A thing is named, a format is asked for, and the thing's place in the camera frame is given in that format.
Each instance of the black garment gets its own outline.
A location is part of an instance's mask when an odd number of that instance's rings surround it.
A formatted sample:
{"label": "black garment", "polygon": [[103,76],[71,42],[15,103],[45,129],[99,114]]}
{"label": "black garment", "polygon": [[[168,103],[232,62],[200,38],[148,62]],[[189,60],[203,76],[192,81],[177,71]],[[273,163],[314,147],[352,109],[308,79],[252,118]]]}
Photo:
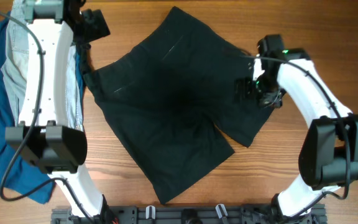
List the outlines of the black garment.
{"label": "black garment", "polygon": [[215,125],[249,146],[272,112],[234,103],[234,81],[252,60],[174,7],[117,62],[85,75],[104,117],[166,203],[234,151]]}

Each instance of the gray cloth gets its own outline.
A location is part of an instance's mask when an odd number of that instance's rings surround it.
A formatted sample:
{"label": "gray cloth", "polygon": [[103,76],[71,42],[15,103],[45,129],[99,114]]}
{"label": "gray cloth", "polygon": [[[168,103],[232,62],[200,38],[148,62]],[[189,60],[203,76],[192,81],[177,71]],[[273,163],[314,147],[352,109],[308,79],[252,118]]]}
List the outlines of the gray cloth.
{"label": "gray cloth", "polygon": [[[14,0],[11,16],[25,23],[22,0]],[[75,46],[71,46],[66,73],[66,112],[69,127],[83,131],[80,89],[75,76],[75,55]],[[28,33],[15,22],[9,21],[6,29],[6,61],[1,71],[4,74],[4,84],[15,125],[18,124],[19,114],[23,107],[28,62]]]}

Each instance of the wooden table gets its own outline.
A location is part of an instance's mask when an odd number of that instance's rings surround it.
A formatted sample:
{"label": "wooden table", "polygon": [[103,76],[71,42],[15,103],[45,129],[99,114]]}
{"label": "wooden table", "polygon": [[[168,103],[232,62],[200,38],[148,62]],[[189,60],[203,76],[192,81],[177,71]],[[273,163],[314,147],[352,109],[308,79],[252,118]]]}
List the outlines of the wooden table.
{"label": "wooden table", "polygon": [[[157,28],[172,6],[253,54],[258,40],[281,34],[287,47],[308,51],[332,92],[358,113],[358,1],[88,1],[84,9],[102,9],[111,31],[109,37],[92,43],[94,67],[108,65],[130,51]],[[0,9],[10,7],[9,1],[0,0]],[[117,140],[89,90],[84,116],[86,165],[108,203],[158,205],[151,183]],[[269,202],[298,174],[298,154],[306,132],[300,112],[287,95],[284,107],[273,113],[250,148],[228,138],[236,153],[169,206]],[[323,203],[329,223],[358,223],[358,181],[351,185],[347,200],[328,197]],[[46,205],[27,198],[13,203],[0,199],[0,223],[49,223],[51,209],[67,206],[59,188]]]}

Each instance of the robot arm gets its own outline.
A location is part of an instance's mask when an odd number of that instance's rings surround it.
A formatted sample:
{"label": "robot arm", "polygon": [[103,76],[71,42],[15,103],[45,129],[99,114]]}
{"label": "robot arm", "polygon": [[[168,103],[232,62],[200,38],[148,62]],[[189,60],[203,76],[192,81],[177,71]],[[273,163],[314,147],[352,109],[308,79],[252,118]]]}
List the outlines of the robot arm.
{"label": "robot arm", "polygon": [[[263,56],[254,63],[253,80],[248,97],[256,97],[259,105],[280,107],[287,92],[300,110],[309,127],[299,157],[300,175],[294,182],[273,198],[278,207],[279,220],[292,217],[311,205],[325,191],[333,192],[346,181],[344,149],[335,147],[336,138],[343,139],[337,126],[337,115],[317,81],[334,103],[346,125],[351,149],[349,168],[351,181],[358,180],[358,114],[344,106],[328,89],[317,74],[313,62],[302,49],[285,50],[279,35],[268,35],[259,42]],[[289,63],[264,61],[264,57],[277,58]],[[306,75],[297,65],[308,71]]]}
{"label": "robot arm", "polygon": [[35,40],[29,34],[29,67],[25,102],[19,115],[19,125],[6,129],[6,140],[15,150],[23,140],[34,116],[38,88],[42,89],[40,112],[32,137],[21,156],[57,181],[70,202],[72,214],[79,220],[86,216],[95,222],[112,223],[114,215],[102,193],[96,188],[84,164],[87,152],[83,131],[70,124],[66,111],[66,75],[72,43],[81,45],[109,35],[99,10],[84,11],[80,2],[25,1],[27,27],[35,34],[44,50],[44,77],[39,86],[40,60]]}

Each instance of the wire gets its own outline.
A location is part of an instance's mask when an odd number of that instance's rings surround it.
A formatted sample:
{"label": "wire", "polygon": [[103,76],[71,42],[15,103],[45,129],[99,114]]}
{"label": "wire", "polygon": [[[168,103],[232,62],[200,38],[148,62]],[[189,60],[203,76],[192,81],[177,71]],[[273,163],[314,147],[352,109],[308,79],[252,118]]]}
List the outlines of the wire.
{"label": "wire", "polygon": [[20,143],[19,147],[17,148],[15,154],[13,155],[11,161],[9,162],[5,173],[2,177],[1,180],[1,184],[0,184],[0,197],[7,201],[7,202],[13,202],[16,200],[20,200],[22,198],[28,197],[31,194],[33,194],[34,192],[38,191],[39,189],[41,189],[42,187],[44,187],[45,185],[54,182],[56,180],[62,181],[63,184],[66,186],[67,190],[69,191],[71,197],[73,198],[74,202],[76,203],[77,207],[80,209],[80,211],[83,213],[83,215],[89,220],[89,222],[91,223],[95,223],[94,221],[92,221],[92,219],[90,218],[90,216],[85,212],[84,208],[82,207],[82,204],[78,201],[77,197],[75,196],[75,193],[73,191],[73,189],[71,188],[70,184],[68,183],[68,181],[64,178],[60,178],[60,177],[56,177],[56,178],[51,178],[48,179],[47,181],[43,182],[42,184],[36,186],[34,189],[30,190],[29,192],[27,192],[26,194],[17,196],[17,197],[13,197],[13,198],[8,198],[4,195],[4,187],[5,187],[5,183],[7,180],[7,177],[15,163],[15,161],[17,160],[17,158],[19,157],[20,153],[22,152],[23,148],[25,147],[25,145],[27,144],[27,141],[29,140],[32,132],[34,131],[35,128],[35,123],[37,122],[37,118],[39,115],[39,111],[40,111],[40,100],[41,100],[41,94],[42,94],[42,81],[44,79],[44,54],[45,52],[42,50],[42,46],[41,43],[39,42],[38,38],[35,36],[35,34],[25,25],[23,24],[21,21],[17,20],[16,18],[13,18],[11,16],[8,16],[7,14],[4,14],[0,11],[0,16],[3,16],[13,22],[15,22],[17,25],[21,26],[25,31],[27,31],[31,37],[34,39],[35,44],[37,45],[38,48],[38,55],[40,57],[40,73],[39,73],[39,82],[38,82],[38,90],[37,90],[37,96],[35,99],[35,108],[34,108],[34,116],[33,119],[31,121],[29,130],[27,131],[26,135],[23,138],[23,141]]}
{"label": "wire", "polygon": [[281,95],[281,91],[277,90],[276,98],[274,98],[274,100],[269,105],[264,106],[264,108],[268,108],[269,106],[272,106],[274,104],[274,102],[276,102],[276,100],[278,99],[278,97],[280,95]]}
{"label": "wire", "polygon": [[280,62],[280,63],[285,63],[285,64],[288,64],[288,65],[291,65],[299,70],[301,70],[303,73],[305,73],[305,75],[307,77],[309,77],[310,79],[312,79],[316,85],[318,86],[318,88],[321,90],[321,92],[323,93],[324,97],[327,99],[328,101],[328,104],[329,104],[329,107],[334,111],[335,115],[337,116],[337,123],[339,125],[339,129],[341,130],[342,132],[342,137],[343,137],[343,140],[345,142],[345,151],[346,151],[346,173],[345,173],[345,185],[344,185],[344,193],[342,196],[332,192],[332,191],[325,191],[325,192],[322,192],[321,195],[316,198],[313,202],[311,202],[307,207],[305,207],[304,209],[302,209],[301,211],[299,211],[298,213],[296,213],[295,215],[292,216],[292,218],[296,218],[296,217],[299,217],[301,216],[304,212],[306,212],[307,210],[311,209],[313,206],[315,206],[321,199],[323,199],[326,195],[332,195],[333,197],[339,199],[339,200],[344,200],[347,198],[347,196],[349,195],[349,187],[350,187],[350,182],[351,182],[351,173],[350,173],[350,163],[351,163],[351,150],[350,150],[350,144],[349,144],[349,138],[347,136],[347,132],[346,132],[346,129],[345,129],[345,125],[344,125],[344,122],[343,122],[343,119],[341,117],[341,115],[339,114],[336,106],[335,106],[335,103],[330,99],[330,97],[328,96],[327,92],[325,91],[325,89],[323,88],[323,86],[321,86],[320,82],[317,81],[317,79],[315,79],[314,76],[312,76],[310,74],[309,71],[305,70],[304,68],[302,68],[301,66],[295,64],[295,63],[292,63],[292,62],[289,62],[289,61],[286,61],[286,60],[281,60],[281,59],[277,59],[277,58],[270,58],[270,57],[258,57],[258,56],[252,56],[252,55],[247,55],[247,52],[246,54],[244,55],[240,55],[240,57],[244,57],[244,58],[253,58],[253,59],[261,59],[261,60],[270,60],[270,61],[274,61],[274,62]]}

